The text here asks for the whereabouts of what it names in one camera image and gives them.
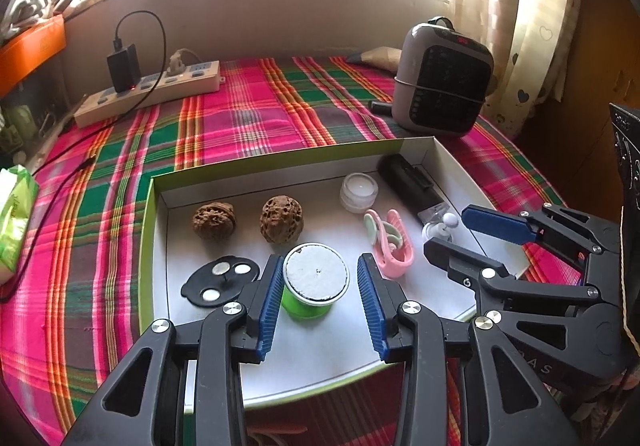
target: portable heater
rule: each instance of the portable heater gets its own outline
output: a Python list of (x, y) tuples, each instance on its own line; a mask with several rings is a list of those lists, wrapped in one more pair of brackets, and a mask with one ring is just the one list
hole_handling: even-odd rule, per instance
[(418, 24), (402, 46), (392, 115), (413, 132), (464, 136), (484, 105), (493, 71), (489, 49), (455, 32), (447, 18)]

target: plaid bedsheet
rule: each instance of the plaid bedsheet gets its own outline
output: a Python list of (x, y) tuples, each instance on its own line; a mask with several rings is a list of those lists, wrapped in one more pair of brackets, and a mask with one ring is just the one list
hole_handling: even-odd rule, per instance
[[(37, 177), (40, 194), (25, 244), (35, 249), (16, 296), (0, 306), (0, 358), (12, 394), (52, 445), (61, 442), (140, 333), (138, 246), (153, 175), (269, 152), (408, 135), (366, 108), (367, 100), (391, 100), (393, 79), (343, 58), (224, 62), (222, 75), (226, 83), (220, 92), (139, 110)], [(93, 129), (75, 128), (61, 136), (52, 155)], [(538, 209), (544, 201), (561, 202), (516, 147), (482, 119), (468, 136), (442, 142), (497, 208), (517, 213)], [(56, 187), (90, 155), (97, 161), (68, 182), (33, 242), (33, 229)], [(540, 248), (528, 246), (526, 252), (530, 280), (576, 280), (575, 271)], [(393, 423), (375, 408), (365, 409), (362, 397), (344, 392), (337, 392), (339, 402), (332, 394), (321, 397), (323, 419), (340, 433), (306, 444), (346, 444), (358, 437), (361, 445), (392, 441)], [(460, 443), (456, 405), (452, 394), (452, 445)]]

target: black cable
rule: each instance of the black cable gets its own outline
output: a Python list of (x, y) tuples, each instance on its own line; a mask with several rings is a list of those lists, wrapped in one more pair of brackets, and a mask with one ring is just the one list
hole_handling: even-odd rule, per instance
[(153, 16), (156, 20), (158, 20), (158, 24), (160, 25), (160, 29), (162, 30), (162, 67), (160, 68), (160, 72), (158, 73), (158, 79), (156, 80), (156, 82), (154, 83), (154, 86), (151, 87), (149, 89), (149, 91), (142, 96), (142, 99), (139, 100), (139, 102), (137, 102), (135, 105), (133, 105), (129, 110), (127, 110), (126, 112), (124, 112), (124, 114), (120, 114), (117, 118), (115, 118), (113, 121), (109, 122), (108, 124), (105, 124), (104, 126), (98, 128), (97, 130), (94, 130), (93, 132), (91, 132), (90, 134), (87, 134), (84, 137), (81, 137), (80, 139), (78, 139), (75, 143), (67, 146), (62, 152), (60, 152), (59, 154), (51, 157), (50, 159), (47, 159), (41, 166), (39, 166), (38, 168), (36, 168), (36, 170), (33, 172), (33, 175), (35, 176), (40, 170), (42, 170), (44, 167), (48, 166), (49, 164), (51, 164), (52, 162), (57, 161), (57, 159), (59, 159), (60, 157), (62, 157), (63, 155), (65, 155), (65, 153), (67, 153), (69, 150), (71, 150), (72, 148), (75, 148), (76, 146), (78, 146), (81, 142), (85, 142), (87, 139), (91, 139), (93, 136), (96, 136), (97, 134), (99, 134), (101, 131), (106, 130), (107, 128), (111, 128), (114, 124), (116, 124), (117, 122), (121, 121), (123, 118), (126, 118), (131, 112), (133, 112), (136, 108), (138, 108), (148, 97), (149, 95), (156, 90), (156, 87), (158, 86), (158, 83), (160, 83), (160, 80), (162, 79), (162, 74), (164, 73), (164, 69), (166, 68), (166, 32), (164, 31), (164, 25), (162, 24), (162, 21), (160, 20), (160, 17), (158, 15), (156, 15), (156, 13), (146, 10), (146, 9), (139, 9), (139, 10), (135, 10), (135, 11), (131, 11), (128, 12), (125, 16), (123, 16), (120, 21), (118, 22), (118, 25), (116, 26), (116, 31), (115, 31), (115, 35), (114, 35), (114, 39), (113, 39), (113, 45), (114, 47), (116, 46), (116, 41), (118, 41), (120, 43), (120, 48), (122, 48), (122, 41), (120, 40), (120, 38), (118, 38), (118, 29), (120, 28), (120, 24), (122, 23), (122, 21), (126, 18), (128, 18), (129, 16), (131, 16), (132, 14), (137, 14), (137, 13), (145, 13), (145, 14), (150, 14), (151, 16)]
[[(95, 136), (96, 134), (99, 134), (101, 131), (103, 131), (103, 130), (105, 130), (107, 128), (110, 128), (111, 126), (113, 126), (117, 122), (121, 121), (123, 118), (128, 116), (131, 112), (133, 112), (136, 108), (138, 108), (138, 106), (140, 106), (140, 104), (149, 97), (149, 94), (151, 94), (154, 90), (156, 90), (156, 87), (158, 86), (158, 83), (162, 79), (162, 73), (164, 73), (164, 68), (166, 67), (166, 32), (164, 31), (164, 25), (162, 24), (162, 21), (160, 20), (160, 17), (158, 15), (156, 15), (156, 13), (151, 12), (151, 11), (146, 10), (146, 9), (139, 9), (139, 10), (135, 10), (135, 11), (132, 11), (130, 13), (127, 13), (125, 16), (123, 16), (120, 19), (120, 21), (118, 22), (118, 25), (116, 26), (116, 31), (115, 31), (115, 35), (114, 35), (113, 44), (115, 46), (116, 45), (116, 40), (120, 40), (120, 38), (118, 38), (118, 29), (120, 28), (120, 24), (122, 23), (122, 20), (124, 20), (125, 18), (128, 18), (132, 14), (137, 14), (137, 13), (145, 13), (145, 14), (150, 14), (151, 16), (153, 16), (156, 20), (158, 20), (158, 23), (160, 25), (160, 29), (162, 30), (162, 47), (163, 47), (163, 49), (162, 49), (162, 67), (160, 68), (160, 72), (158, 73), (158, 79), (154, 83), (154, 86), (149, 89), (149, 92), (147, 92), (142, 97), (142, 99), (139, 100), (139, 102), (137, 102), (129, 110), (124, 112), (124, 114), (119, 115), (117, 118), (115, 118), (110, 123), (106, 124), (105, 126), (102, 126), (102, 127), (98, 128), (97, 130), (94, 130), (93, 132), (91, 132), (87, 136), (81, 137), (80, 139), (78, 139), (72, 145), (67, 146), (62, 152), (60, 152), (56, 156), (46, 160), (44, 162), (44, 164), (42, 164), (39, 168), (36, 169), (35, 172), (33, 172), (34, 176), (40, 170), (42, 170), (45, 166), (48, 166), (52, 162), (56, 161), (61, 156), (65, 155), (65, 153), (67, 153), (69, 150), (71, 150), (72, 148), (78, 146), (81, 142), (86, 141), (87, 139), (90, 139), (91, 137)], [(33, 249), (35, 248), (36, 241), (37, 241), (38, 237), (40, 236), (40, 232), (42, 231), (42, 229), (44, 227), (44, 223), (47, 220), (47, 217), (49, 216), (49, 213), (51, 212), (53, 204), (55, 204), (56, 198), (60, 194), (60, 191), (62, 190), (64, 185), (69, 181), (69, 179), (71, 179), (79, 171), (81, 171), (81, 170), (87, 168), (88, 166), (92, 165), (95, 162), (95, 159), (96, 159), (95, 155), (91, 155), (91, 156), (87, 157), (84, 161), (82, 161), (78, 165), (78, 167), (75, 170), (73, 170), (70, 174), (68, 174), (63, 179), (63, 181), (60, 183), (60, 186), (58, 186), (58, 188), (56, 189), (56, 191), (53, 194), (53, 197), (51, 199), (51, 202), (47, 205), (47, 209), (44, 212), (44, 215), (42, 216), (42, 220), (40, 221), (40, 223), (38, 224), (38, 227), (36, 228), (36, 232), (33, 235), (33, 240), (31, 241), (31, 247), (29, 248), (29, 251), (27, 252), (27, 256), (25, 257), (24, 262), (22, 263), (22, 267), (14, 275), (13, 285), (11, 286), (9, 292), (5, 296), (0, 296), (0, 304), (7, 303), (9, 300), (11, 300), (11, 298), (14, 297), (16, 291), (18, 290), (18, 287), (20, 287), (20, 283), (22, 282), (22, 277), (24, 276), (24, 272), (26, 271), (27, 266), (29, 265), (29, 262), (31, 260), (31, 255), (33, 254)]]
[(51, 213), (51, 210), (53, 209), (53, 206), (56, 203), (56, 199), (58, 198), (58, 195), (60, 194), (60, 191), (62, 191), (62, 188), (65, 186), (65, 184), (76, 173), (78, 173), (79, 171), (89, 167), (94, 162), (95, 162), (95, 156), (92, 155), (91, 157), (86, 158), (84, 161), (82, 161), (76, 167), (75, 170), (73, 170), (70, 174), (68, 174), (64, 178), (64, 180), (60, 183), (60, 185), (56, 189), (55, 193), (53, 194), (53, 197), (51, 198), (51, 202), (49, 202), (49, 204), (47, 204), (47, 209), (45, 210), (44, 215), (42, 216), (42, 219), (40, 220), (40, 223), (38, 224), (38, 227), (36, 228), (36, 232), (33, 235), (33, 240), (31, 241), (31, 247), (29, 248), (29, 251), (27, 252), (27, 256), (25, 257), (24, 262), (22, 263), (22, 267), (18, 270), (18, 272), (16, 272), (16, 274), (15, 274), (15, 276), (13, 278), (13, 282), (14, 283), (11, 286), (11, 289), (9, 289), (9, 292), (4, 296), (0, 296), (0, 304), (7, 303), (11, 298), (13, 298), (14, 294), (18, 290), (18, 287), (20, 287), (20, 283), (22, 282), (22, 277), (24, 276), (24, 272), (27, 270), (27, 266), (29, 265), (29, 261), (31, 259), (31, 255), (33, 254), (33, 250), (36, 247), (35, 246), (36, 240), (40, 236), (40, 232), (42, 231), (42, 229), (44, 227), (44, 223), (47, 220), (47, 217), (49, 217), (49, 214)]
[(607, 424), (609, 424), (609, 420), (611, 419), (611, 415), (613, 415), (613, 411), (616, 407), (616, 404), (618, 403), (618, 399), (620, 398), (620, 394), (622, 393), (622, 389), (626, 384), (627, 379), (629, 379), (629, 376), (631, 375), (631, 372), (634, 369), (629, 366), (629, 368), (627, 368), (625, 370), (625, 373), (622, 376), (622, 379), (620, 380), (620, 384), (616, 387), (616, 391), (613, 394), (613, 400), (611, 401), (611, 404), (609, 405), (609, 408), (607, 409), (607, 413), (604, 416), (604, 420), (602, 421), (602, 424), (600, 425), (600, 428), (598, 428), (598, 433), (596, 434), (595, 439), (593, 440), (594, 442), (596, 442), (601, 436), (602, 433), (605, 431), (605, 428), (607, 427)]

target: white box tray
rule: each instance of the white box tray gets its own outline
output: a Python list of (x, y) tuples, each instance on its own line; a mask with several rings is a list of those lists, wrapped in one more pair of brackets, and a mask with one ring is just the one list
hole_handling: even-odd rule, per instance
[[(336, 302), (326, 316), (301, 322), (293, 320), (281, 309), (273, 348), (265, 362), (261, 365), (241, 365), (245, 407), (306, 397), (384, 367), (371, 345), (355, 277), (358, 257), (363, 252), (370, 252), (371, 247), (362, 216), (345, 211), (338, 199), (342, 179), (350, 172), (370, 173), (380, 188), (374, 209), (383, 216), (388, 209), (394, 208), (399, 211), (406, 225), (415, 248), (414, 264), (399, 280), (407, 298), (415, 299), (447, 318), (469, 318), (475, 311), (473, 292), (448, 280), (444, 271), (427, 262), (422, 254), (420, 223), (380, 179), (375, 169), (382, 155), (400, 151), (411, 164), (421, 166), (430, 175), (440, 195), (449, 201), (452, 210), (458, 214), (472, 203), (491, 207), (469, 175), (431, 137), (376, 144), (356, 143), (333, 148), (339, 149), (335, 153), (335, 160), (330, 160), (331, 147), (310, 149), (315, 152), (300, 150), (281, 154), (279, 163), (274, 165), (279, 168), (275, 169), (272, 166), (266, 171), (236, 176), (225, 171), (226, 178), (201, 179), (202, 182), (183, 187), (154, 188), (152, 185), (150, 195), (155, 195), (156, 200), (153, 253), (152, 257), (146, 255), (147, 260), (151, 259), (152, 262), (152, 318), (169, 318), (176, 325), (204, 318), (210, 311), (193, 306), (180, 295), (180, 288), (199, 267), (226, 254), (250, 258), (263, 267), (272, 252), (285, 256), (296, 244), (321, 242), (336, 249), (350, 269), (352, 282), (346, 295)], [(329, 160), (317, 162), (314, 155), (317, 156), (319, 150), (323, 150), (325, 158)], [(287, 167), (287, 163), (300, 162), (305, 152), (309, 159), (316, 162)], [(233, 163), (224, 165), (228, 168)], [(220, 165), (201, 167), (201, 171), (207, 168), (209, 171), (200, 175), (203, 178), (207, 175), (209, 178), (215, 177), (216, 166)], [(162, 182), (159, 179), (161, 177), (156, 178), (158, 184)], [(162, 192), (154, 192), (155, 189), (161, 189)], [(259, 227), (263, 204), (278, 194), (297, 199), (303, 207), (305, 220), (305, 228), (298, 241), (284, 246), (268, 244), (262, 238)], [(201, 240), (191, 229), (194, 211), (212, 200), (231, 202), (236, 211), (236, 231), (225, 242)], [(151, 240), (151, 220), (147, 220), (147, 215), (143, 248), (148, 248)], [(454, 232), (454, 241), (503, 262), (512, 274), (520, 275), (529, 266), (520, 246), (472, 233), (462, 224)], [(143, 270), (142, 255), (143, 250), (141, 276), (148, 276), (148, 270)], [(141, 328), (146, 328), (150, 321), (149, 318), (141, 320)], [(185, 401), (187, 411), (193, 410), (195, 362), (191, 363)]]

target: wooden cabinet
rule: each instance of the wooden cabinet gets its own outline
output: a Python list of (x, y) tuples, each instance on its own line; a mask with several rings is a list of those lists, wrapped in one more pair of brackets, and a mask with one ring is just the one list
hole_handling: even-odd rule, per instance
[(540, 105), (516, 144), (569, 206), (617, 220), (610, 102), (640, 108), (640, 18), (629, 0), (582, 0), (562, 101)]

